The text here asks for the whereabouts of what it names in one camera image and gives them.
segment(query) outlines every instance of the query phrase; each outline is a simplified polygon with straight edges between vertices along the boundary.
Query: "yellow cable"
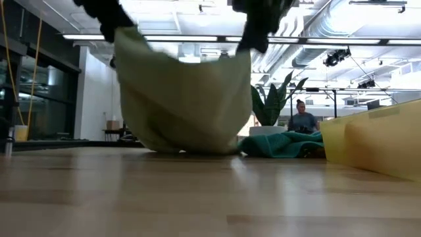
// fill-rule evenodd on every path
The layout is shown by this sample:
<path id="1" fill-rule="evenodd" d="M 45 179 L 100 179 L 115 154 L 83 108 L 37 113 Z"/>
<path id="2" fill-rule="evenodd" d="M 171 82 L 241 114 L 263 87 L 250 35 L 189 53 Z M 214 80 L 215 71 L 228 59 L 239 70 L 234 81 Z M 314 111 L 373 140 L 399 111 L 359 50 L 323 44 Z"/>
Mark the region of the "yellow cable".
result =
<path id="1" fill-rule="evenodd" d="M 39 18 L 37 49 L 35 51 L 35 66 L 34 66 L 34 75 L 32 77 L 31 100 L 30 100 L 30 104 L 29 104 L 29 113 L 28 113 L 28 132 L 26 133 L 26 140 L 28 140 L 29 125 L 31 124 L 32 98 L 34 97 L 35 79 L 36 79 L 36 75 L 37 75 L 39 43 L 41 41 L 41 29 L 42 29 L 42 19 Z"/>
<path id="2" fill-rule="evenodd" d="M 11 81 L 12 81 L 12 89 L 13 89 L 13 94 L 14 94 L 14 100 L 15 100 L 16 103 L 18 103 L 18 96 L 16 94 L 16 88 L 14 86 L 14 80 L 13 80 L 13 72 L 12 72 L 11 58 L 10 58 L 10 55 L 9 55 L 9 43 L 7 41 L 5 8 L 3 6 L 3 1 L 2 0 L 0 0 L 0 5 L 1 5 L 1 18 L 3 20 L 3 32 L 4 32 L 4 35 L 5 35 L 5 43 L 6 43 L 7 64 L 9 66 L 9 74 L 10 74 Z M 19 117 L 20 117 L 20 122 L 22 123 L 22 125 L 25 125 L 24 124 L 24 119 L 22 117 L 22 113 L 20 112 L 20 108 L 19 107 L 18 107 L 18 114 L 19 114 Z"/>
<path id="3" fill-rule="evenodd" d="M 16 102 L 18 102 L 18 96 L 17 96 L 16 87 L 15 87 L 14 79 L 13 79 L 13 73 L 12 73 L 11 58 L 10 58 L 10 55 L 9 55 L 9 42 L 8 42 L 8 38 L 7 38 L 5 8 L 4 8 L 2 0 L 0 0 L 0 6 L 1 6 L 1 18 L 2 18 L 2 21 L 3 21 L 3 31 L 4 31 L 4 35 L 5 35 L 7 64 L 9 66 L 9 74 L 10 74 L 11 82 L 12 82 L 14 100 Z M 31 99 L 30 99 L 30 106 L 29 106 L 29 112 L 28 112 L 28 126 L 27 126 L 26 139 L 28 139 L 29 127 L 30 127 L 30 124 L 31 124 L 32 101 L 33 101 L 33 98 L 34 98 L 35 79 L 36 79 L 36 73 L 37 73 L 38 54 L 39 54 L 39 43 L 41 41 L 41 29 L 42 29 L 42 19 L 39 18 L 37 48 L 36 48 L 36 52 L 35 52 L 35 66 L 34 66 L 34 75 L 32 77 Z M 20 117 L 20 122 L 22 123 L 22 125 L 25 125 L 24 119 L 22 117 L 22 112 L 20 111 L 19 106 L 18 106 L 18 114 L 19 114 L 19 117 Z"/>

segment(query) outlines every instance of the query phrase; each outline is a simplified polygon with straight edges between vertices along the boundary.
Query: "ductwork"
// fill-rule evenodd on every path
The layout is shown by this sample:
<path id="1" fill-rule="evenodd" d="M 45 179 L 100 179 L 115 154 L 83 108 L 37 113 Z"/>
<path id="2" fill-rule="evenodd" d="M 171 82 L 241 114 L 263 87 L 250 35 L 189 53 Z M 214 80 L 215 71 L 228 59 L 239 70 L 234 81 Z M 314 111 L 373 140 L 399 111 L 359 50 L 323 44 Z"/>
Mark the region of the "ductwork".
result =
<path id="1" fill-rule="evenodd" d="M 349 5 L 349 0 L 332 0 L 315 18 L 313 23 L 301 32 L 301 37 L 327 38 L 347 37 L 364 26 L 364 20 L 355 20 L 359 16 Z M 290 45 L 280 60 L 270 69 L 270 74 L 286 63 L 292 67 L 305 68 L 315 58 L 323 54 L 327 49 L 306 48 L 301 45 Z"/>

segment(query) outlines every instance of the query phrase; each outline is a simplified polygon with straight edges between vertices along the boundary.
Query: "yellow plastic bin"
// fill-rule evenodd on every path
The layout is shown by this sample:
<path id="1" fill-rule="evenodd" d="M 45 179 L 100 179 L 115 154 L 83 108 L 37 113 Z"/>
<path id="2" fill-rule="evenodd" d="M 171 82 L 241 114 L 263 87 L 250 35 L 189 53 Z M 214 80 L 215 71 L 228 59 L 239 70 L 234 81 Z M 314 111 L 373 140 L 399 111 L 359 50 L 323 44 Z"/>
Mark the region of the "yellow plastic bin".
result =
<path id="1" fill-rule="evenodd" d="M 320 124 L 328 161 L 421 182 L 421 100 Z"/>
<path id="2" fill-rule="evenodd" d="M 17 142 L 26 142 L 28 139 L 28 126 L 16 125 L 14 127 L 14 139 Z"/>

